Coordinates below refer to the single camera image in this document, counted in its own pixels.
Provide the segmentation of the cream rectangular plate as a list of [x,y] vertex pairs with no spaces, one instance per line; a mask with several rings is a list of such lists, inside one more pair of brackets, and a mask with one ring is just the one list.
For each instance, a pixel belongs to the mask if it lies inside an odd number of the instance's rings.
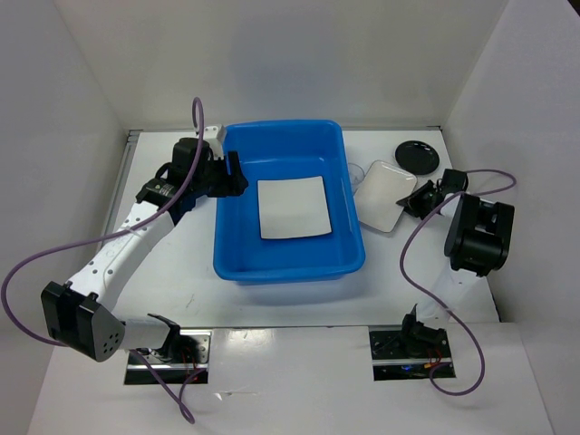
[[397,204],[417,185],[417,177],[388,162],[376,160],[354,194],[359,222],[382,233],[391,233],[403,211]]

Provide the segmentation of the black round plate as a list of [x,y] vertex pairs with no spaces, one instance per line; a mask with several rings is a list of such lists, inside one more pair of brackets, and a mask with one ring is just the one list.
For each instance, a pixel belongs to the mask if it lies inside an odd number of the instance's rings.
[[402,169],[417,176],[429,175],[440,165],[439,153],[420,140],[406,140],[398,145],[394,158]]

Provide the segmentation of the white square black-rimmed plate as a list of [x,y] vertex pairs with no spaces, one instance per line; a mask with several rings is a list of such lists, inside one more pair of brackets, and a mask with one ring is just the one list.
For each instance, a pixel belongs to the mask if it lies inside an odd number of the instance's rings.
[[260,236],[280,240],[330,234],[322,176],[257,182]]

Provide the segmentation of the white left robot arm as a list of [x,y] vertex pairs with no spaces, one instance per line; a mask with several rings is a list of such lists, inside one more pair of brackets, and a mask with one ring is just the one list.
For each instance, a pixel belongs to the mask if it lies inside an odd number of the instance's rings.
[[160,314],[120,319],[113,309],[144,259],[198,198],[239,197],[247,187],[237,151],[217,157],[205,140],[180,139],[171,161],[140,189],[120,236],[68,281],[51,282],[42,291],[50,337],[96,362],[118,350],[141,349],[164,363],[176,359],[184,344],[177,323]]

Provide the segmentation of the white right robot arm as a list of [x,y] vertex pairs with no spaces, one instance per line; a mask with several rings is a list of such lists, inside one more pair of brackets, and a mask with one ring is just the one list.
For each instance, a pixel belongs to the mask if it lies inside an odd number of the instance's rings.
[[[482,278],[506,263],[515,208],[469,194],[466,180],[456,185],[429,181],[398,204],[420,219],[401,252],[400,270],[422,297],[404,316],[397,336],[400,350],[417,356],[443,345],[447,323],[462,299]],[[414,238],[437,215],[450,219],[443,246],[446,263],[435,284],[427,289],[411,279],[405,259]]]

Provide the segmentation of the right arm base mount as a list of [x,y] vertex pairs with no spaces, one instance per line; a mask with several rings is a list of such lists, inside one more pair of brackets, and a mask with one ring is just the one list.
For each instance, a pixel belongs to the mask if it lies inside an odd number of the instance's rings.
[[428,380],[433,367],[435,379],[455,378],[447,338],[441,344],[404,344],[401,331],[389,326],[370,327],[369,343],[375,382]]

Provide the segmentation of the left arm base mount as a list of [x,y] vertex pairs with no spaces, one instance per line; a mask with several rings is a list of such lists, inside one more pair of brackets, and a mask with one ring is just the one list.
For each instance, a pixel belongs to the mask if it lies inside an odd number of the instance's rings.
[[[198,374],[191,383],[207,384],[212,334],[209,329],[183,329],[178,347],[171,354],[163,356],[147,348],[139,348],[137,352],[168,385],[182,384],[195,371]],[[147,366],[130,353],[123,384],[135,386],[156,383],[157,380]]]

